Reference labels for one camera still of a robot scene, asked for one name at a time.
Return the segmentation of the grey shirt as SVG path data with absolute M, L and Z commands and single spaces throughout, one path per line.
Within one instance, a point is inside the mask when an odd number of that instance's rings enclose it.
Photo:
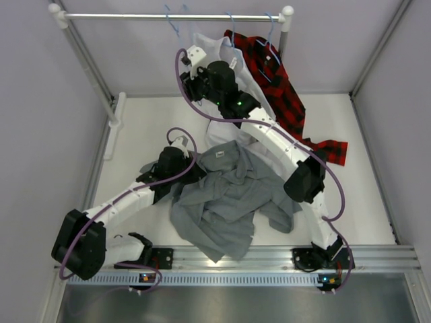
M 293 230 L 301 206 L 285 193 L 284 181 L 236 141 L 208 149 L 197 165 L 206 175 L 174 198 L 170 222 L 212 262 L 245 256 L 255 234 L 255 211 L 267 216 L 274 230 Z

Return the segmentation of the light blue hanger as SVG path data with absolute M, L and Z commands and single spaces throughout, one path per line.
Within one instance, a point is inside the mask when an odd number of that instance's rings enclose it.
M 187 41 L 186 41 L 185 31 L 181 28 L 181 24 L 182 24 L 181 21 L 179 20 L 174 21 L 172 19 L 172 16 L 174 14 L 183 15 L 186 13 L 189 13 L 189 8 L 185 1 L 182 1 L 180 7 L 176 11 L 171 10 L 170 6 L 167 3 L 164 4 L 164 14 L 165 14 L 166 21 L 168 22 L 169 26 L 172 28 L 176 36 L 176 46 L 174 49 L 174 55 L 177 54 L 178 50 L 182 48 L 183 49 L 186 48 Z

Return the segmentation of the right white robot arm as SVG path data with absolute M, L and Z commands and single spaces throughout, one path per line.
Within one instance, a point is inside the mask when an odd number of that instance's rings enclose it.
M 311 246 L 296 250 L 295 267 L 304 271 L 335 268 L 343 240 L 330 226 L 325 203 L 325 176 L 330 172 L 324 151 L 314 151 L 296 141 L 266 112 L 254 96 L 240 90 L 234 70 L 225 61 L 208 66 L 183 57 L 188 71 L 177 73 L 178 84 L 187 102 L 207 100 L 220 112 L 218 122 L 230 122 L 270 151 L 287 173 L 285 193 L 304 212 Z

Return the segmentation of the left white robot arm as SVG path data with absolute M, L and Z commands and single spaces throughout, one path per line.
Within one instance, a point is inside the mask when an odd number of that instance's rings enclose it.
M 66 214 L 51 256 L 80 279 L 91 279 L 102 267 L 145 268 L 152 262 L 153 244 L 142 234 L 129 232 L 108 237 L 108 231 L 164 197 L 204 178 L 196 155 L 165 147 L 157 161 L 141 168 L 122 193 L 86 211 Z

